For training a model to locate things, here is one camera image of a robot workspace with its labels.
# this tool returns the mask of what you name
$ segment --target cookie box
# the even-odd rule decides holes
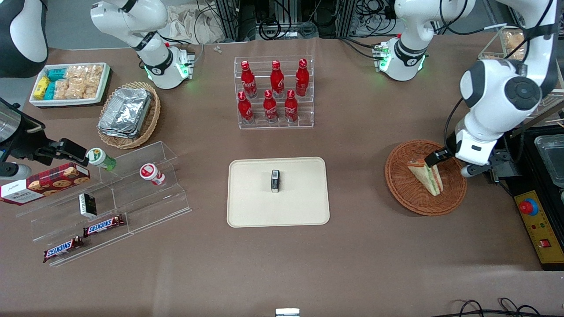
[[[69,162],[28,179],[3,185],[0,187],[0,201],[21,206],[89,180],[90,172],[87,169]]]

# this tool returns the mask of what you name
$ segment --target clear acrylic display rack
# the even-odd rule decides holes
[[[176,157],[163,142],[129,152],[116,157],[117,165],[111,172],[100,170],[100,183],[82,187],[74,195],[36,209],[34,215],[38,217],[32,221],[33,241],[44,245],[45,250],[75,236],[82,237],[83,228],[119,214],[125,221],[122,226],[83,238],[84,246],[49,260],[50,266],[60,266],[191,211],[171,162]],[[165,174],[164,185],[155,186],[139,176],[139,169],[145,163],[155,164]],[[98,214],[95,219],[80,215],[78,195],[81,193],[95,198]]]
[[[284,101],[286,98],[276,100],[276,111],[278,113],[278,122],[271,124],[266,121],[265,109],[262,103],[265,100],[265,90],[271,89],[270,73],[272,72],[272,61],[280,61],[280,69],[284,73],[284,86],[285,90],[296,88],[296,71],[298,70],[298,62],[300,59],[307,59],[307,70],[310,73],[310,84],[307,89],[307,94],[304,97],[296,95],[298,101],[298,121],[289,123],[284,115]],[[248,61],[251,71],[255,75],[257,82],[257,97],[249,99],[253,113],[254,123],[243,124],[241,114],[237,110],[237,93],[243,91],[243,83],[241,82],[241,62]],[[244,57],[235,58],[235,67],[233,69],[235,77],[235,109],[237,112],[237,120],[241,130],[246,129],[303,129],[314,126],[314,92],[315,92],[315,73],[314,73],[314,59],[312,55],[302,56],[264,56],[264,57]]]

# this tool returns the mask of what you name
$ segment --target wicker basket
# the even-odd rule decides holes
[[[109,135],[103,134],[100,130],[98,130],[98,135],[102,141],[109,145],[114,146],[120,149],[131,149],[140,146],[141,144],[145,143],[153,134],[158,121],[158,116],[161,113],[161,102],[158,99],[157,92],[155,89],[144,82],[131,82],[122,85],[120,88],[133,88],[139,89],[143,88],[149,91],[152,95],[151,103],[149,105],[149,111],[147,112],[147,116],[145,117],[145,121],[143,122],[143,127],[141,128],[141,134],[135,139],[126,139],[126,138],[118,138],[118,137],[110,137]],[[104,115],[106,108],[108,107],[109,101],[112,99],[113,95],[116,93],[117,89],[106,99],[104,103],[104,107],[102,108],[102,112],[100,114],[100,118]]]
[[[407,209],[422,215],[444,215],[455,210],[466,195],[466,178],[455,158],[438,164],[444,191],[433,196],[407,168],[407,162],[424,159],[442,148],[427,140],[412,140],[398,145],[386,161],[386,182],[394,197]]]

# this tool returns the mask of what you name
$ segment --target cloth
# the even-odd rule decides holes
[[[206,10],[208,6],[200,6],[198,10],[197,4],[186,4],[179,6],[168,6],[166,9],[169,13],[169,35],[171,39],[181,39],[190,43],[217,43],[225,39],[220,24],[219,17],[215,14],[215,10]]]

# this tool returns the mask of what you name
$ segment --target white tray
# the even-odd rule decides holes
[[[100,84],[98,84],[98,92],[96,93],[96,97],[88,98],[88,99],[67,99],[67,100],[38,100],[33,96],[33,91],[37,87],[39,80],[51,69],[58,69],[58,68],[67,68],[72,65],[76,66],[86,66],[89,64],[101,64],[104,65],[104,69],[102,70],[102,77],[100,79]],[[32,93],[29,96],[29,103],[36,106],[37,108],[67,108],[67,107],[86,107],[88,105],[93,105],[102,101],[102,97],[104,96],[105,87],[108,83],[110,67],[106,63],[82,63],[82,64],[58,64],[58,65],[45,65],[41,72],[37,75],[36,82],[33,84]]]
[[[280,170],[280,192],[270,190]],[[329,221],[321,157],[237,160],[229,166],[227,223],[231,227],[311,226]]]

